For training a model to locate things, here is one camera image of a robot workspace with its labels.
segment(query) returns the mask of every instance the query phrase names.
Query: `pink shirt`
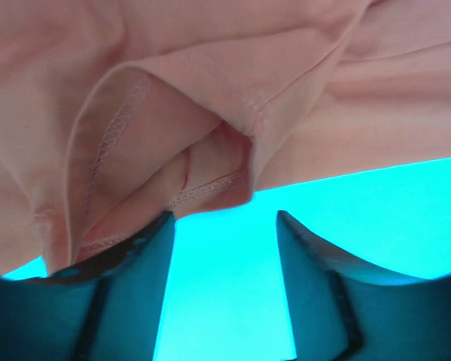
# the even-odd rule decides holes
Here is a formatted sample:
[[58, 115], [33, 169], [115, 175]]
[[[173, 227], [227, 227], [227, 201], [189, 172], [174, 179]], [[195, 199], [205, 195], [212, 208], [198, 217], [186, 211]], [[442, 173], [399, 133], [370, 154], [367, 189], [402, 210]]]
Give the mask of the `pink shirt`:
[[451, 156], [451, 0], [0, 0], [0, 274]]

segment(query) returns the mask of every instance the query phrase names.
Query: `pink fabric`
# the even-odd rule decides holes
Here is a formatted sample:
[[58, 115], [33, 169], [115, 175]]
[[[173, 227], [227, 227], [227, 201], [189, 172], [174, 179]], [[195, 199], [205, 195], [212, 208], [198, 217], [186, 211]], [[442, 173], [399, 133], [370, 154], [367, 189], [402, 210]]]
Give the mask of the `pink fabric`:
[[451, 0], [0, 0], [0, 274], [448, 156]]

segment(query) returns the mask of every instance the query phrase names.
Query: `garment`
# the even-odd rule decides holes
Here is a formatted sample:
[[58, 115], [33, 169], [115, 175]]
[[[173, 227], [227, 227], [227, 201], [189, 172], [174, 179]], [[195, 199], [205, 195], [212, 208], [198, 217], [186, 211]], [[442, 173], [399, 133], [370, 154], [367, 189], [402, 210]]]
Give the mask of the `garment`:
[[451, 0], [0, 0], [0, 274], [449, 156]]

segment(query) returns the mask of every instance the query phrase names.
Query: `cloth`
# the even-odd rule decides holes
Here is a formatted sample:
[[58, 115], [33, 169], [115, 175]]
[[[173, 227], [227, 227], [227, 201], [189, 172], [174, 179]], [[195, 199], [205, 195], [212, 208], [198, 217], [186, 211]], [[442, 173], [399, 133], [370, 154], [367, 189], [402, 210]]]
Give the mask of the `cloth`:
[[0, 0], [0, 274], [451, 156], [451, 0]]

